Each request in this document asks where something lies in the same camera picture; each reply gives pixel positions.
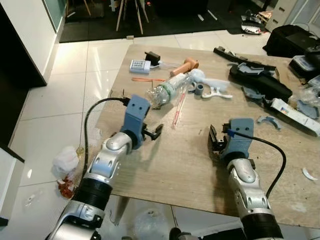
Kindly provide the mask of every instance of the clear plastic part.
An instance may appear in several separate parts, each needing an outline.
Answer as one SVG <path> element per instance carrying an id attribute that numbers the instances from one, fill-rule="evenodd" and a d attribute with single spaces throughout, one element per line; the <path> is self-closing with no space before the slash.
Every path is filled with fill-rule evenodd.
<path id="1" fill-rule="evenodd" d="M 151 103 L 152 108 L 158 108 L 171 102 L 189 83 L 190 77 L 179 73 L 177 76 L 169 78 L 163 84 L 147 90 L 145 97 Z"/>
<path id="2" fill-rule="evenodd" d="M 301 100 L 306 104 L 311 106 L 315 106 L 320 109 L 320 87 L 318 86 L 307 86 L 302 87 L 301 90 L 298 92 L 297 95 L 293 95 L 290 98 L 291 101 L 294 103 L 297 100 Z"/>

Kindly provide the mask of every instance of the tile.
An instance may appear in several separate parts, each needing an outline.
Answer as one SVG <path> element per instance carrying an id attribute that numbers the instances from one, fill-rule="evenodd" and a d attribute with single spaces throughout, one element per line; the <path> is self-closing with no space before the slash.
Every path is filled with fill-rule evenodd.
<path id="1" fill-rule="evenodd" d="M 133 42 L 135 41 L 155 41 L 155 40 L 162 40 L 162 39 L 175 39 L 175 35 L 160 35 L 160 36 L 141 36 L 135 37 Z"/>
<path id="2" fill-rule="evenodd" d="M 199 31 L 199 32 L 191 32 L 191 33 L 182 33 L 175 34 L 175 38 L 185 38 L 185 37 L 199 37 L 199 36 L 207 36 L 207 35 L 215 35 L 218 31 Z"/>
<path id="3" fill-rule="evenodd" d="M 118 226 L 110 221 L 118 197 L 111 195 L 105 217 L 98 232 L 102 239 L 131 236 L 139 240 L 168 240 L 174 221 L 170 206 L 130 199 Z M 8 226 L 0 229 L 0 239 L 44 240 L 54 229 L 68 200 L 63 198 L 55 182 L 19 187 Z"/>
<path id="4" fill-rule="evenodd" d="M 126 38 L 117 38 L 117 39 L 107 39 L 107 40 L 93 40 L 89 41 L 89 46 L 91 45 L 103 45 L 103 44 L 116 44 L 116 43 L 133 43 L 132 40 Z"/>
<path id="5" fill-rule="evenodd" d="M 137 37 L 133 40 L 133 42 L 135 44 L 149 46 L 180 48 L 174 35 Z"/>
<path id="6" fill-rule="evenodd" d="M 80 144 L 82 114 L 20 121 L 10 148 L 25 160 L 20 186 L 55 181 L 54 157 L 66 146 Z"/>
<path id="7" fill-rule="evenodd" d="M 179 37 L 177 38 L 177 41 L 182 49 L 213 51 L 215 47 L 226 47 L 226 45 L 215 34 Z"/>
<path id="8" fill-rule="evenodd" d="M 88 42 L 60 43 L 51 74 L 85 73 Z"/>
<path id="9" fill-rule="evenodd" d="M 67 202 L 58 192 L 56 182 L 19 187 L 11 218 L 8 226 L 0 230 L 0 239 L 44 240 Z"/>
<path id="10" fill-rule="evenodd" d="M 202 237 L 216 233 L 219 226 L 230 224 L 241 227 L 238 217 L 215 214 L 205 211 L 199 211 L 184 207 L 172 206 L 173 214 L 178 227 L 183 232 L 192 233 L 195 236 Z"/>
<path id="11" fill-rule="evenodd" d="M 87 134 L 88 134 L 88 145 L 96 147 L 100 144 L 102 133 L 100 129 L 96 128 L 96 124 L 100 117 L 101 111 L 92 111 L 87 120 Z M 85 119 L 87 112 L 83 112 L 82 115 L 82 128 L 81 128 L 81 139 L 80 145 L 85 147 Z"/>
<path id="12" fill-rule="evenodd" d="M 139 240 L 169 240 L 169 232 L 175 226 L 169 205 L 131 198 L 119 226 L 114 226 L 111 220 L 117 200 L 118 196 L 112 195 L 106 206 L 105 218 L 98 230 L 102 239 L 120 240 L 122 236 L 130 236 Z"/>
<path id="13" fill-rule="evenodd" d="M 267 44 L 270 33 L 262 33 L 261 35 L 248 34 L 218 34 L 217 35 L 224 45 L 231 51 L 238 54 L 264 55 L 267 53 L 262 49 Z"/>
<path id="14" fill-rule="evenodd" d="M 284 239 L 290 240 L 308 240 L 304 227 L 279 225 Z"/>
<path id="15" fill-rule="evenodd" d="M 227 30 L 217 30 L 217 31 L 214 31 L 214 33 L 216 35 L 226 35 L 226 34 L 230 34 Z"/>
<path id="16" fill-rule="evenodd" d="M 86 73 L 83 111 L 101 99 L 108 97 L 118 74 L 117 70 L 91 71 Z M 93 111 L 100 111 L 104 104 L 97 105 Z"/>
<path id="17" fill-rule="evenodd" d="M 132 40 L 91 41 L 88 48 L 87 72 L 119 69 Z"/>
<path id="18" fill-rule="evenodd" d="M 307 236 L 308 240 L 311 239 L 320 239 L 320 229 L 316 229 L 316 228 L 305 228 L 305 234 Z"/>
<path id="19" fill-rule="evenodd" d="M 21 119 L 81 113 L 85 79 L 85 73 L 51 75 L 47 86 L 30 91 Z"/>

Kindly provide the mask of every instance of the white remote control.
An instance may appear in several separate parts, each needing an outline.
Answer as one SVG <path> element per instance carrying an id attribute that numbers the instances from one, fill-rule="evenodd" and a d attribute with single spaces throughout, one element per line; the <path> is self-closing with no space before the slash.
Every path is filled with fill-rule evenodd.
<path id="1" fill-rule="evenodd" d="M 130 72 L 139 74 L 148 74 L 150 72 L 151 61 L 132 60 L 130 63 Z"/>

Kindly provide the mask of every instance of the dark floor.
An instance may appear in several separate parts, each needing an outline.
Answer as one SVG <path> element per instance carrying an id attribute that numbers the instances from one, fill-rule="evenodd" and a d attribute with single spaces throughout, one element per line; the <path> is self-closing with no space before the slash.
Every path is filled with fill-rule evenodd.
<path id="1" fill-rule="evenodd" d="M 92 17 L 88 16 L 83 5 L 76 5 L 75 14 L 66 19 L 60 43 L 94 41 L 107 39 L 122 39 L 126 36 L 148 37 L 159 35 L 183 34 L 204 31 L 228 30 L 231 34 L 240 34 L 241 15 L 248 9 L 253 13 L 260 8 L 250 0 L 209 0 L 207 9 L 210 10 L 218 20 L 215 20 L 207 11 L 201 14 L 201 21 L 197 14 L 179 12 L 177 14 L 161 14 L 155 9 L 154 4 L 145 5 L 149 23 L 143 15 L 143 35 L 141 34 L 134 1 L 128 2 L 127 18 L 121 19 L 119 31 L 116 31 L 119 7 L 112 12 L 109 1 L 97 2 L 98 7 L 89 5 Z"/>

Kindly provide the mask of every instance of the black device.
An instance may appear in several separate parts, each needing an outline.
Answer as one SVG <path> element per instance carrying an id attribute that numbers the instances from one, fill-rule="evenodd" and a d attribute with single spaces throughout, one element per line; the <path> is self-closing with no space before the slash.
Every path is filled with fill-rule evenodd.
<path id="1" fill-rule="evenodd" d="M 319 45 L 308 47 L 304 52 L 305 58 L 320 70 L 320 43 Z"/>
<path id="2" fill-rule="evenodd" d="M 265 65 L 262 64 L 261 62 L 257 62 L 257 61 L 250 61 L 248 60 L 248 58 L 245 58 L 243 56 L 236 56 L 235 54 L 233 54 L 232 52 L 225 52 L 226 49 L 224 49 L 222 46 L 219 47 L 215 47 L 213 49 L 213 52 L 215 54 L 218 54 L 219 56 L 233 62 L 233 63 L 238 63 L 238 64 L 242 64 L 245 63 L 250 67 L 254 67 L 254 68 L 264 68 L 267 71 L 274 71 L 276 70 L 275 66 L 271 66 L 271 65 Z"/>
<path id="3" fill-rule="evenodd" d="M 146 61 L 150 61 L 151 65 L 153 66 L 158 66 L 159 65 L 159 61 L 160 61 L 160 56 L 152 51 L 150 52 L 144 52 L 145 55 L 145 60 Z"/>
<path id="4" fill-rule="evenodd" d="M 262 71 L 259 74 L 252 75 L 240 71 L 238 66 L 232 66 L 229 73 L 236 82 L 258 90 L 265 95 L 267 100 L 277 98 L 287 103 L 292 96 L 292 91 L 272 77 L 269 71 Z"/>
<path id="5" fill-rule="evenodd" d="M 269 56 L 293 58 L 304 55 L 309 47 L 320 45 L 320 40 L 311 38 L 312 34 L 299 26 L 284 25 L 275 28 L 263 49 Z"/>
<path id="6" fill-rule="evenodd" d="M 320 74 L 320 68 L 312 64 L 304 55 L 294 56 L 289 63 L 290 70 L 306 82 Z"/>

